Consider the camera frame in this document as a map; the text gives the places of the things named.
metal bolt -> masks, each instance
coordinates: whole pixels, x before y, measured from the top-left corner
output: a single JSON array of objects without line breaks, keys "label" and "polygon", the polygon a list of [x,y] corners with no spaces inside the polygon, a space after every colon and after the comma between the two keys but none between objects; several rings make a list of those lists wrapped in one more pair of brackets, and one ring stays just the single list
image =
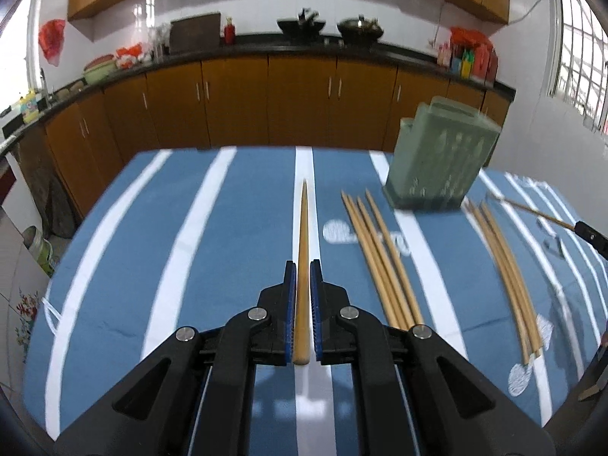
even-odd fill
[{"label": "metal bolt", "polygon": [[266,310],[262,307],[253,307],[249,312],[247,312],[247,317],[251,320],[263,320],[266,318]]},{"label": "metal bolt", "polygon": [[184,327],[184,328],[179,328],[177,330],[177,332],[175,333],[175,337],[179,340],[179,341],[190,341],[191,339],[194,339],[194,329],[190,328],[190,327]]},{"label": "metal bolt", "polygon": [[431,331],[430,327],[425,326],[424,324],[419,324],[418,326],[414,326],[412,333],[418,339],[428,339],[433,334],[433,331]]},{"label": "metal bolt", "polygon": [[347,319],[351,320],[351,319],[357,318],[359,316],[359,311],[355,307],[351,307],[351,306],[343,307],[340,310],[340,315],[343,318],[347,318]]}]

